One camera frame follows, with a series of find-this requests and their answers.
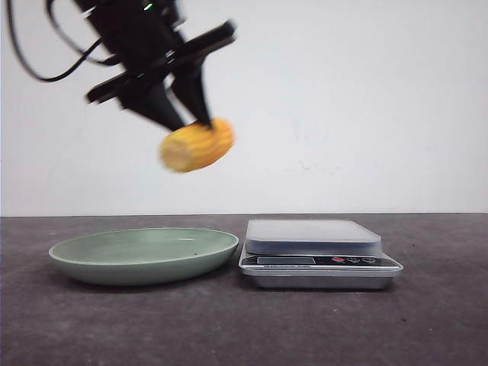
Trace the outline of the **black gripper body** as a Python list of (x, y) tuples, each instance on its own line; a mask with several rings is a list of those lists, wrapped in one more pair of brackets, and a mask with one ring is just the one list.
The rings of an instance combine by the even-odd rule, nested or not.
[(205, 60), (232, 43), (236, 30), (231, 21), (225, 21), (186, 40), (177, 29), (176, 14), (91, 14), (88, 19), (124, 72), (93, 87), (86, 98), (91, 103), (115, 98), (124, 109), (127, 97), (136, 90), (155, 84), (164, 87), (174, 69), (192, 60)]

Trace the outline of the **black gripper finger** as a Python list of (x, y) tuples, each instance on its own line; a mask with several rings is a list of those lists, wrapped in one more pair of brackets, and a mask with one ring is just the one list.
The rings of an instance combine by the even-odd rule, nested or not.
[(202, 82), (203, 63), (204, 58), (200, 58), (174, 69), (171, 89), (197, 122), (212, 127)]
[(125, 101), (125, 108), (159, 124), (170, 131), (184, 126), (162, 84), (136, 90)]

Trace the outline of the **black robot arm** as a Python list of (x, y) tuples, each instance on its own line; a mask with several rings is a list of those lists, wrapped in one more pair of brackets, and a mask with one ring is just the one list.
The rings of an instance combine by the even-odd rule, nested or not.
[(196, 118), (212, 125), (204, 97), (203, 63), (207, 56), (235, 40), (236, 26), (227, 20), (187, 40), (178, 30), (183, 22), (175, 1), (80, 1), (103, 46), (124, 72), (93, 87), (86, 98), (103, 103), (116, 98), (122, 108), (170, 131), (184, 122), (169, 100), (170, 91)]

